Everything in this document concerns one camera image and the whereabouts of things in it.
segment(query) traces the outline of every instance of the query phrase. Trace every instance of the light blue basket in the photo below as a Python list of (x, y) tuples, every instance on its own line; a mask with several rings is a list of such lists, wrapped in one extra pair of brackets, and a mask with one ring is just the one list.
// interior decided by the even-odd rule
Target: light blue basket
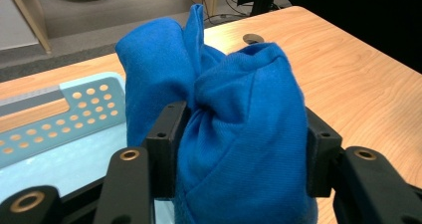
[[(126, 147), (124, 82), (101, 73), (0, 101), (0, 116), (65, 99), (66, 112), (0, 133), (0, 203), (25, 188), (53, 185), (67, 195), (104, 175)], [(173, 223), (156, 201), (157, 223)]]

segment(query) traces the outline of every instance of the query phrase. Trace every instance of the wooden table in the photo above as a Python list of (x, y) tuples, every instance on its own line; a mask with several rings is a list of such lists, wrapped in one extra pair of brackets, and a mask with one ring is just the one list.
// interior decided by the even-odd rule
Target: wooden table
[[(205, 31), (224, 53), (254, 33), (288, 55), (307, 106), (343, 137), (383, 153), (404, 179), (422, 187), (422, 76), (301, 7)], [(100, 72), (124, 76), (116, 54), (0, 84), (0, 99)], [(331, 199), (320, 199), (319, 223), (336, 223)]]

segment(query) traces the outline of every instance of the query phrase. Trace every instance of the blue towel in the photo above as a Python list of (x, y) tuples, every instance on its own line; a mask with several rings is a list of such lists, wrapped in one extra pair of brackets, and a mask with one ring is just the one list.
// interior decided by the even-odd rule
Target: blue towel
[(190, 12), (185, 28), (157, 19), (115, 47), (126, 71), (128, 145), (141, 144), (167, 104), (186, 100), (176, 223), (316, 223), (304, 97), (286, 55), (266, 43), (226, 56), (204, 45), (202, 6)]

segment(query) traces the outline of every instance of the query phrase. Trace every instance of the folded blue fabric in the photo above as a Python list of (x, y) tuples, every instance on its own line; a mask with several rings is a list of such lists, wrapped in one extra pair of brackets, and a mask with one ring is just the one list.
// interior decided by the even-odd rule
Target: folded blue fabric
[(129, 145), (162, 108), (186, 100), (192, 117), (177, 163), (177, 223), (315, 223), (306, 193), (302, 92), (276, 44), (225, 56), (203, 44), (202, 6), (182, 29), (143, 25), (116, 45), (126, 71)]

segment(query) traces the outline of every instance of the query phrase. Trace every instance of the wood grain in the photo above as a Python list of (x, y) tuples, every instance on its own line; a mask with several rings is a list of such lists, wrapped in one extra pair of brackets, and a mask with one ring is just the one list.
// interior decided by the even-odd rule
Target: wood grain
[[(287, 54), (307, 106), (343, 137), (384, 154), (422, 187), (422, 76), (301, 7), (207, 29), (206, 44), (228, 54), (253, 33)], [(115, 54), (0, 84), (0, 99), (99, 72), (124, 71)], [(336, 223), (331, 199), (318, 223)]]

